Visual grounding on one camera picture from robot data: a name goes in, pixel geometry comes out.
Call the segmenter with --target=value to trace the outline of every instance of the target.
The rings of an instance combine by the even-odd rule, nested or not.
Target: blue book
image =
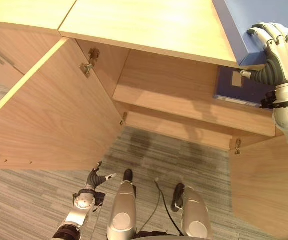
[[[275,86],[247,79],[242,77],[234,68],[221,66],[214,98],[236,104],[260,107],[265,94],[274,90]]]
[[[288,28],[288,0],[212,0],[240,66],[266,63],[263,44],[247,29],[257,23]]]

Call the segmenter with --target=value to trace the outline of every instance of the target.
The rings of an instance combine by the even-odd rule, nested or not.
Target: open cabinet door
[[[90,169],[121,116],[74,39],[62,38],[0,102],[0,168]]]
[[[11,89],[24,75],[0,57],[0,84]]]
[[[230,152],[235,216],[288,239],[288,144],[284,136]]]

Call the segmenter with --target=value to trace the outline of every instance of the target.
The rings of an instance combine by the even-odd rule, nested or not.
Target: robot leg
[[[108,240],[131,240],[136,234],[136,188],[132,181],[133,173],[128,169],[124,173],[107,224]]]
[[[203,198],[191,187],[182,183],[176,186],[171,209],[182,209],[182,231],[185,236],[213,239],[208,208]]]

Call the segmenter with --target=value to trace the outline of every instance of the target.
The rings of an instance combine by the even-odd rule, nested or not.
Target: striped carpet
[[[7,89],[0,86],[0,99]],[[137,187],[137,225],[149,218],[158,200],[154,179],[159,178],[168,206],[177,183],[194,187],[209,209],[216,240],[272,240],[273,237],[235,218],[232,212],[228,154],[170,137],[126,127],[103,158],[99,173],[117,173],[98,191],[106,193],[83,240],[105,240],[106,224],[125,169],[134,172]],[[0,240],[48,240],[72,206],[72,194],[81,189],[85,171],[0,170]],[[171,212],[181,225],[181,213]],[[177,234],[162,200],[143,229]]]

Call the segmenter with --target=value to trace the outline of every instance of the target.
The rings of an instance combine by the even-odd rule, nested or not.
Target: wooden panel
[[[23,74],[0,57],[0,84],[11,89]]]
[[[88,56],[90,49],[96,48],[99,50],[99,58],[94,70],[108,95],[113,97],[130,50],[84,40],[77,40],[77,43],[87,59],[90,58]]]
[[[230,149],[231,150],[235,149],[237,139],[241,140],[240,147],[244,148],[244,147],[249,146],[249,145],[253,145],[253,144],[257,144],[257,143],[269,140],[271,138],[272,137],[251,133],[249,131],[242,131],[242,130],[238,130],[238,129],[233,129]]]
[[[65,37],[237,67],[212,0],[77,0],[59,31]]]
[[[275,135],[272,113],[213,98],[218,66],[131,50],[113,98],[161,112]]]
[[[61,39],[0,101],[0,168],[89,169],[121,117],[74,39]]]
[[[224,126],[139,107],[131,108],[126,123],[133,128],[225,151],[230,150],[232,129]]]
[[[288,145],[284,136],[230,152],[234,214],[288,239]]]
[[[59,35],[0,27],[0,56],[26,74],[60,39]]]
[[[57,32],[76,0],[0,0],[0,23]]]
[[[129,105],[128,104],[123,104],[121,102],[118,101],[113,101],[113,104],[116,108],[116,110],[118,111],[119,115],[123,118],[124,113],[128,113],[129,112]]]

